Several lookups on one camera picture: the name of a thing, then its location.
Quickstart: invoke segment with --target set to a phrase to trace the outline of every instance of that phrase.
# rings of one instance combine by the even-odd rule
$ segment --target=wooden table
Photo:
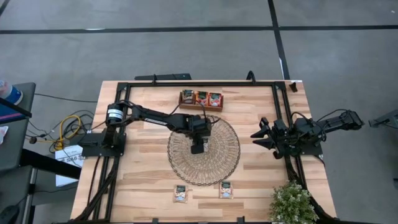
[[[106,107],[114,102],[117,83],[103,82],[94,126],[105,120]],[[173,203],[174,185],[186,183],[175,175],[167,159],[170,131],[163,126],[138,121],[126,128],[127,146],[119,165],[111,221],[151,222],[152,218],[159,218],[160,222],[235,222],[236,218],[241,216],[245,216],[247,222],[269,221],[269,204],[272,202],[273,188],[287,182],[285,164],[283,159],[274,159],[272,151],[253,144],[250,135],[259,130],[261,117],[266,117],[270,122],[277,119],[271,88],[134,87],[131,90],[130,101],[152,110],[170,113],[177,105],[182,89],[211,91],[224,95],[223,112],[206,113],[225,119],[239,137],[241,158],[235,172],[228,178],[234,187],[234,199],[219,199],[218,185],[189,185],[188,203]],[[303,83],[297,83],[297,89],[296,93],[287,90],[290,108],[292,112],[299,111],[310,117]],[[280,92],[279,100],[284,111]],[[197,110],[178,109],[178,112],[201,114],[201,111]],[[94,131],[101,132],[103,128],[104,125]],[[302,156],[302,160],[311,194],[327,213],[335,216],[323,164],[313,156]],[[95,162],[94,157],[84,162],[71,218],[78,216],[86,206]],[[95,177],[96,184],[100,178],[101,164],[100,161]],[[107,198],[107,195],[103,197],[100,218],[104,217]]]

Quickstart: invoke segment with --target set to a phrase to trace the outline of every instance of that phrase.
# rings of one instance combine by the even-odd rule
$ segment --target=woven basket
[[[211,121],[219,119],[208,115]],[[211,136],[205,152],[192,154],[192,140],[184,134],[172,132],[167,154],[174,172],[189,184],[206,186],[225,180],[239,162],[241,148],[234,129],[225,120],[212,124]]]

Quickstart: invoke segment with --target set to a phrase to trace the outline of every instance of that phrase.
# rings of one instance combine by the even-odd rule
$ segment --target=green plant
[[[310,204],[310,193],[296,182],[274,189],[270,218],[286,224],[312,224],[318,220]]]

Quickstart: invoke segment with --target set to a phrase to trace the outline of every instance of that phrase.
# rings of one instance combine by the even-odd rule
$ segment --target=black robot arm
[[[268,138],[254,140],[254,144],[275,149],[274,157],[282,158],[286,154],[296,156],[306,146],[317,146],[321,141],[326,141],[326,133],[336,130],[358,130],[364,124],[354,111],[346,110],[339,116],[314,121],[300,113],[302,118],[297,118],[288,128],[282,119],[274,121],[274,126],[269,127],[268,120],[261,118],[261,130],[251,135],[251,138]]]
[[[123,119],[123,111],[131,109]],[[204,143],[211,134],[211,122],[200,115],[192,114],[165,114],[158,111],[143,108],[130,101],[120,101],[108,105],[106,113],[106,129],[103,131],[102,145],[116,146],[119,142],[117,128],[125,127],[134,121],[146,121],[154,124],[166,126],[169,130],[182,133],[192,139],[192,154],[204,152]]]

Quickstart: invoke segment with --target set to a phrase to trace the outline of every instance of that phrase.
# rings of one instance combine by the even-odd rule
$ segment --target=snack packet
[[[209,93],[209,106],[221,106],[221,99],[221,94]]]
[[[188,187],[184,185],[176,185],[174,188],[173,202],[188,202]]]
[[[220,198],[228,198],[228,199],[234,198],[231,182],[222,181],[220,183]]]
[[[193,90],[182,90],[182,103],[193,103]]]
[[[203,106],[207,106],[207,98],[208,98],[208,93],[204,91],[197,91],[195,93],[196,95],[196,104],[201,104]]]

